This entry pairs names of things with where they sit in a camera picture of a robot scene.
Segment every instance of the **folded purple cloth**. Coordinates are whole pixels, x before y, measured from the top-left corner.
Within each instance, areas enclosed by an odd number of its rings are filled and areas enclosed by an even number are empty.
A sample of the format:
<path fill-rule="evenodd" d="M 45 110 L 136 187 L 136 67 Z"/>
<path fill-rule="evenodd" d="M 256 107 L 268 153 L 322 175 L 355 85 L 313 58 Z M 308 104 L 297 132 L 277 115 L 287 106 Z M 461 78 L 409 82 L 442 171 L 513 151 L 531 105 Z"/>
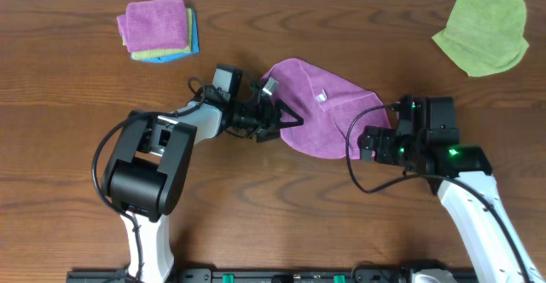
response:
<path fill-rule="evenodd" d="M 129 3 L 125 17 L 119 16 L 118 22 L 124 23 L 119 24 L 119 32 L 131 53 L 148 49 L 183 49 L 188 45 L 188 18 L 183 0 Z"/>
<path fill-rule="evenodd" d="M 345 138 L 352 120 L 363 110 L 383 105 L 374 92 L 363 90 L 339 76 L 299 59 L 274 65 L 262 80 L 279 82 L 273 100 L 280 98 L 304 119 L 304 125 L 281 130 L 281 138 L 292 148 L 321 159 L 345 157 Z M 288 115 L 282 121 L 291 121 Z M 364 126 L 390 128 L 385 110 L 362 117 L 351 133 L 350 156 L 358 159 L 358 137 Z"/>

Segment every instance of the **yellow-green cloth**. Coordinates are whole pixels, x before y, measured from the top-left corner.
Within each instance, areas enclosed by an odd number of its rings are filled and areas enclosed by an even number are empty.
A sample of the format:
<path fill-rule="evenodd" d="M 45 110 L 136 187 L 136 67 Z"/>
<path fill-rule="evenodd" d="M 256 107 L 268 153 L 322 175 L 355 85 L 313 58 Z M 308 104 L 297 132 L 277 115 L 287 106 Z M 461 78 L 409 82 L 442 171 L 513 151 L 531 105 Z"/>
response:
<path fill-rule="evenodd" d="M 191 52 L 191 39 L 192 39 L 192 20 L 193 13 L 192 9 L 186 9 L 188 12 L 188 45 L 183 49 L 147 49 L 143 51 L 133 52 L 131 58 L 136 61 L 145 60 L 148 58 L 161 57 L 166 55 L 173 55 L 179 53 L 189 53 Z"/>
<path fill-rule="evenodd" d="M 529 47 L 525 24 L 523 0 L 457 0 L 433 40 L 468 76 L 482 77 L 520 62 Z"/>

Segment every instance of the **blue cloth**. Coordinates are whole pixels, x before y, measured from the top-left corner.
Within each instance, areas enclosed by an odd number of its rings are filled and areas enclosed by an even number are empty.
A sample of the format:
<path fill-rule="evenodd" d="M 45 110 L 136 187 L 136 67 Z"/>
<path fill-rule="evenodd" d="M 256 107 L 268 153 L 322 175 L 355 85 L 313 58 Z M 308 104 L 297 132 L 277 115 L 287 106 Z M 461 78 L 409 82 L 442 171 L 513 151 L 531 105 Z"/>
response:
<path fill-rule="evenodd" d="M 178 53 L 178 54 L 166 55 L 166 56 L 155 57 L 155 58 L 148 58 L 142 61 L 151 62 L 151 63 L 166 63 L 169 61 L 174 61 L 180 58 L 188 57 L 188 56 L 199 53 L 199 36 L 197 34 L 197 19 L 195 18 L 195 11 L 193 11 L 192 29 L 193 30 L 192 30 L 192 37 L 191 37 L 191 52 Z"/>

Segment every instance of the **cloth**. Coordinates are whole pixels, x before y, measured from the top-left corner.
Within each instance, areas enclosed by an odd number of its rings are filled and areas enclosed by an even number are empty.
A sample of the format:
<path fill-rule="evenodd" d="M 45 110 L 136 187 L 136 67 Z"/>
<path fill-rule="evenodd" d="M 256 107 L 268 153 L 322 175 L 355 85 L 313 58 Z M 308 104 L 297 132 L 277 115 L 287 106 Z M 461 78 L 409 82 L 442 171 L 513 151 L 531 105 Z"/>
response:
<path fill-rule="evenodd" d="M 183 0 L 129 3 L 125 18 L 121 18 L 125 21 L 122 32 L 129 52 L 185 48 L 189 41 L 185 9 Z"/>
<path fill-rule="evenodd" d="M 193 18 L 193 12 L 192 9 L 187 9 L 187 33 L 188 33 L 188 39 L 192 38 L 192 18 Z M 155 57 L 161 57 L 166 55 L 173 55 L 173 54 L 179 54 L 179 53 L 191 53 L 191 41 L 188 42 L 186 47 L 183 49 L 147 49 L 143 51 L 137 51 L 131 53 L 131 58 L 135 61 L 141 61 L 149 58 L 155 58 Z"/>
<path fill-rule="evenodd" d="M 456 0 L 436 44 L 470 77 L 504 72 L 529 47 L 523 0 Z"/>
<path fill-rule="evenodd" d="M 279 82 L 272 100 L 283 100 L 304 119 L 304 125 L 281 129 L 281 138 L 295 150 L 321 159 L 344 158 L 352 120 L 367 108 L 383 105 L 374 92 L 295 58 L 274 65 L 262 80 L 269 77 Z M 292 120 L 282 115 L 282 121 Z M 385 110 L 364 115 L 351 132 L 351 159 L 360 158 L 357 139 L 366 125 L 391 127 Z"/>
<path fill-rule="evenodd" d="M 151 62 L 151 63 L 166 63 L 169 61 L 174 61 L 183 57 L 187 57 L 193 54 L 199 53 L 199 34 L 197 32 L 197 18 L 195 17 L 195 11 L 192 10 L 192 42 L 191 42 L 191 52 L 189 53 L 178 53 L 173 55 L 166 55 L 154 58 L 148 58 L 141 61 Z"/>

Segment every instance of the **wooden table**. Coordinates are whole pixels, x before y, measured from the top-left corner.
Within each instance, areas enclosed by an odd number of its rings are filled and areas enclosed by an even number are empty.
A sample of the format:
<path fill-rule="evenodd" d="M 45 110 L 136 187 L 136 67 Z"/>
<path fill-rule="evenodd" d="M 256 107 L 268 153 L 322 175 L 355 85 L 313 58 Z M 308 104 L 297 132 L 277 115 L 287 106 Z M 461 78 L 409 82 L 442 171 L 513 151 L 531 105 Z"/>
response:
<path fill-rule="evenodd" d="M 97 143 L 132 109 L 184 106 L 186 79 L 211 82 L 218 62 L 260 75 L 290 57 L 385 103 L 454 96 L 462 141 L 485 150 L 512 223 L 546 272 L 546 0 L 526 0 L 523 61 L 486 78 L 468 78 L 431 40 L 455 0 L 186 0 L 202 52 L 165 65 L 131 61 L 121 45 L 116 15 L 133 1 L 143 0 L 0 0 L 1 282 L 123 267 L 125 228 L 90 179 Z M 401 173 L 355 169 L 366 187 Z M 182 266 L 349 269 L 412 258 L 470 266 L 426 182 L 365 196 L 343 160 L 229 136 L 195 148 L 171 243 Z"/>

